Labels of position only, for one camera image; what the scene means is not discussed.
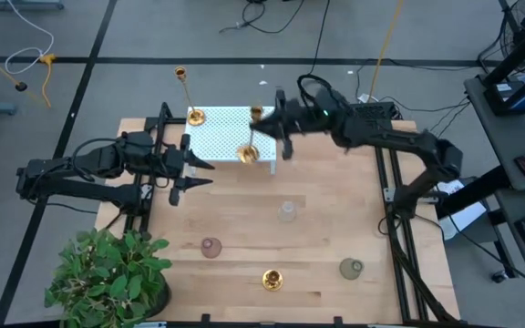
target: concrete floor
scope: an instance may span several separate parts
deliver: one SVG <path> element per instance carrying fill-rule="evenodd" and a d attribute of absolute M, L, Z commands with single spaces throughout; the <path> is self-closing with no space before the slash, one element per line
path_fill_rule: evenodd
<path fill-rule="evenodd" d="M 118 0 L 100 56 L 235 58 L 312 57 L 325 1 L 308 0 L 293 23 L 279 35 L 250 28 L 218 34 L 240 19 L 243 0 Z M 395 0 L 333 1 L 319 51 L 320 58 L 374 58 L 378 56 Z M 108 0 L 73 0 L 64 11 L 25 11 L 35 24 L 56 37 L 57 56 L 90 54 Z M 297 1 L 271 0 L 260 26 L 275 29 L 288 19 Z M 411 0 L 405 3 L 386 57 L 394 59 L 473 60 L 497 35 L 501 13 L 497 0 Z M 47 36 L 27 26 L 13 13 L 0 13 L 0 56 L 27 46 L 47 46 Z M 15 194 L 15 169 L 28 160 L 50 158 L 85 69 L 81 64 L 56 64 L 48 87 L 51 109 L 18 94 L 0 75 L 0 101 L 14 102 L 15 116 L 0 116 L 0 296 L 33 207 Z M 284 87 L 295 97 L 295 79 L 308 65 L 185 65 L 196 105 L 232 106 L 254 99 L 273 99 Z M 167 101 L 174 115 L 185 104 L 174 65 L 96 64 L 82 100 L 67 152 L 89 138 L 113 136 L 121 118 L 154 116 Z M 316 75 L 330 81 L 348 99 L 354 98 L 355 66 L 318 66 Z M 367 93 L 374 67 L 361 73 L 360 90 Z M 480 73 L 427 71 L 409 67 L 383 67 L 375 96 L 392 96 L 411 108 L 440 108 L 457 104 L 464 96 L 463 81 Z M 35 66 L 20 76 L 38 93 L 46 68 Z M 419 128 L 432 127 L 443 113 L 403 111 Z M 466 109 L 444 134 L 465 153 L 464 176 L 478 176 L 498 162 L 472 108 Z M 61 199 L 95 210 L 93 201 Z M 58 309 L 44 309 L 43 290 L 58 265 L 57 253 L 76 231 L 92 227 L 93 215 L 47 208 L 22 276 L 8 323 L 56 318 Z M 516 250 L 509 239 L 511 250 Z M 525 327 L 525 281 L 494 284 L 489 274 L 499 264 L 464 242 L 447 246 L 462 318 L 471 323 Z M 522 270 L 523 261 L 514 252 Z"/>

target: white perforated platform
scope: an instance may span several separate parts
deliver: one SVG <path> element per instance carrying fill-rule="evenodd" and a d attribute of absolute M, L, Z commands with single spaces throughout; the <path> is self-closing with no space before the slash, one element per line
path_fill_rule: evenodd
<path fill-rule="evenodd" d="M 247 145 L 251 130 L 250 107 L 196 107 L 206 115 L 204 124 L 193 127 L 186 123 L 186 133 L 191 135 L 190 147 L 200 159 L 206 161 L 240 161 L 236 150 Z M 274 107 L 263 108 L 265 117 L 274 111 Z M 270 161 L 272 165 L 277 160 L 276 140 L 254 132 L 252 144 L 259 150 L 258 161 Z"/>

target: potted plant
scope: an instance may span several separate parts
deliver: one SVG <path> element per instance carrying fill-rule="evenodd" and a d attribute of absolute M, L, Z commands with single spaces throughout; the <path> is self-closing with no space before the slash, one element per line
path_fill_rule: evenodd
<path fill-rule="evenodd" d="M 161 270 L 169 260 L 153 256 L 168 246 L 149 242 L 148 233 L 128 231 L 122 239 L 109 231 L 79 232 L 59 255 L 45 307 L 64 306 L 68 327 L 132 327 L 161 312 L 171 290 Z"/>

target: gold candlestick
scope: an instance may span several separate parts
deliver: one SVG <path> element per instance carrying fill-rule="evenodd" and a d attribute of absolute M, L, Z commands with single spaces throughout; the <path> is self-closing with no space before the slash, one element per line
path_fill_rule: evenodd
<path fill-rule="evenodd" d="M 267 291 L 276 292 L 283 287 L 283 276 L 277 270 L 269 270 L 262 276 L 262 286 Z"/>
<path fill-rule="evenodd" d="M 181 85 L 183 86 L 183 91 L 186 94 L 186 99 L 188 100 L 188 104 L 191 107 L 191 112 L 188 114 L 188 123 L 190 125 L 196 127 L 204 123 L 206 120 L 206 114 L 204 114 L 203 110 L 196 109 L 193 106 L 193 103 L 190 99 L 190 93 L 188 92 L 188 86 L 186 85 L 186 69 L 184 67 L 175 67 L 175 76 L 178 78 L 179 81 L 181 81 Z"/>
<path fill-rule="evenodd" d="M 263 118 L 263 107 L 253 106 L 251 107 L 251 119 L 252 122 L 258 122 Z M 251 137 L 248 145 L 240 146 L 237 150 L 238 158 L 242 163 L 251 164 L 257 161 L 260 157 L 259 150 L 252 145 L 252 139 L 254 138 L 254 130 L 251 129 Z"/>

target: wooden tabletop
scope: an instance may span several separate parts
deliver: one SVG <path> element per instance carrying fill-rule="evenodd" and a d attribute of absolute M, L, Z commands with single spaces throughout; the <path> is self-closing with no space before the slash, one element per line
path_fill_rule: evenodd
<path fill-rule="evenodd" d="M 125 118 L 118 133 L 142 130 L 143 125 L 143 118 Z M 409 121 L 393 126 L 416 128 Z M 165 140 L 179 143 L 183 130 L 182 125 L 168 125 Z M 181 194 L 179 207 L 169 205 L 169 189 L 156 191 L 149 232 L 170 241 L 157 255 L 171 259 L 173 266 L 163 271 L 171 303 L 153 320 L 199 321 L 209 313 L 216 322 L 332 323 L 334 316 L 342 316 L 344 323 L 401 323 L 390 247 L 376 229 L 385 214 L 374 148 L 345 155 L 323 134 L 293 137 L 293 147 L 293 159 L 280 160 L 275 176 L 268 163 L 213 163 L 214 171 L 198 169 L 197 177 L 214 183 Z M 405 183 L 424 169 L 416 156 L 398 156 Z M 132 181 L 123 174 L 107 184 Z M 296 205 L 296 219 L 279 221 L 279 207 L 288 200 Z M 419 205 L 417 213 L 437 221 L 432 206 Z M 117 214 L 113 205 L 102 203 L 96 227 L 106 226 Z M 123 217 L 111 231 L 120 235 L 124 223 Z M 421 276 L 458 317 L 439 229 L 422 220 L 411 223 Z M 223 245 L 213 260 L 201 254 L 206 237 Z M 365 265 L 355 281 L 339 272 L 340 261 L 348 257 Z M 278 292 L 266 291 L 261 283 L 270 269 L 284 277 Z M 412 284 L 406 281 L 416 319 Z"/>

